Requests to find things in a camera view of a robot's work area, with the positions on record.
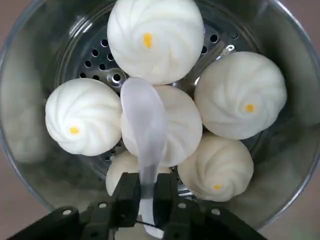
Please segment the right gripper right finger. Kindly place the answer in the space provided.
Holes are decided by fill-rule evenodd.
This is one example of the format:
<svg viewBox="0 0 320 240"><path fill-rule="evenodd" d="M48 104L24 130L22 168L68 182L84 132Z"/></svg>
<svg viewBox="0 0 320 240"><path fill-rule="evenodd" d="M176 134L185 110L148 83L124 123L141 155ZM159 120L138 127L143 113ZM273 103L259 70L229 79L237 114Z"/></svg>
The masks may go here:
<svg viewBox="0 0 320 240"><path fill-rule="evenodd" d="M160 173L154 186L153 217L164 240L264 240L226 208L178 196L173 173Z"/></svg>

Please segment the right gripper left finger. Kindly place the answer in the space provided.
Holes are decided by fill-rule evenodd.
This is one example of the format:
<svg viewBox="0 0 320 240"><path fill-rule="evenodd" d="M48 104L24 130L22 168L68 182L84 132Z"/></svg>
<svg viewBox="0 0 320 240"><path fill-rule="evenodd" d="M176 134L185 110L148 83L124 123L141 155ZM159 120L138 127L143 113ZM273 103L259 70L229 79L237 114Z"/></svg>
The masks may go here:
<svg viewBox="0 0 320 240"><path fill-rule="evenodd" d="M118 228L135 225L140 200L138 174L124 173L111 197L91 203L83 212L74 206L57 208L10 239L113 240Z"/></svg>

